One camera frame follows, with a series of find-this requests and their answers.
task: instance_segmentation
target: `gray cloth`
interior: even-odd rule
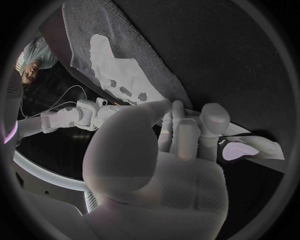
[[[51,51],[39,31],[34,35],[33,40],[24,48],[23,58],[27,65],[33,61],[39,61],[39,69],[50,69],[58,62],[58,58]]]
[[[163,97],[172,102],[180,100],[187,109],[193,109],[181,81],[111,0],[68,0],[62,6],[62,14],[72,50],[70,66],[94,84],[101,86],[91,68],[90,41],[99,34],[109,39],[115,58],[135,59]]]

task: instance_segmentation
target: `pink light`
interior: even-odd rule
[[[12,139],[12,137],[16,134],[17,129],[18,129],[18,121],[15,122],[15,125],[14,125],[13,129],[10,131],[10,133],[8,134],[8,136],[5,137],[4,144],[6,144],[9,140]]]

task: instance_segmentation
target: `gray towel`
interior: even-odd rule
[[[180,100],[185,108],[192,103],[180,80],[129,22],[111,0],[67,0],[62,6],[66,33],[72,51],[70,66],[101,86],[90,60],[93,35],[106,36],[115,58],[135,59],[152,86],[172,102]]]

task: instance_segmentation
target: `person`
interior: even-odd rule
[[[30,86],[37,78],[39,70],[50,69],[58,58],[51,51],[43,36],[36,36],[24,49],[23,58],[27,66],[22,73],[22,84]]]

